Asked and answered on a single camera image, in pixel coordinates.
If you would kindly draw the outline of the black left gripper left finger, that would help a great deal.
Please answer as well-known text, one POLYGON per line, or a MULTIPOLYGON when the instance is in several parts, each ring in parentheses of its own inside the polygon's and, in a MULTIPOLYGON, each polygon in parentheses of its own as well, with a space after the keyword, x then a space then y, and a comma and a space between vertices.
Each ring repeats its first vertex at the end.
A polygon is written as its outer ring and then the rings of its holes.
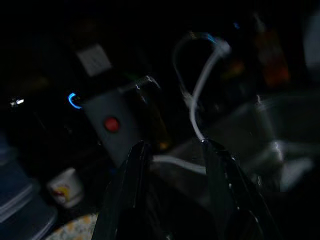
POLYGON ((151 146, 139 141, 108 184, 98 213, 93 240, 142 240, 149 188, 151 146))

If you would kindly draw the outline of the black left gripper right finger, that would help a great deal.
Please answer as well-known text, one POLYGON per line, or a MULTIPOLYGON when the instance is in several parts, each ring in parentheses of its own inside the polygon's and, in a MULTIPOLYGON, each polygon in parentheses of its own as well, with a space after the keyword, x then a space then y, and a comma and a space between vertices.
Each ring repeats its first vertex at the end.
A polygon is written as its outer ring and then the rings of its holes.
POLYGON ((262 195, 221 144, 200 142, 211 211, 220 240, 280 240, 280 231, 262 195))

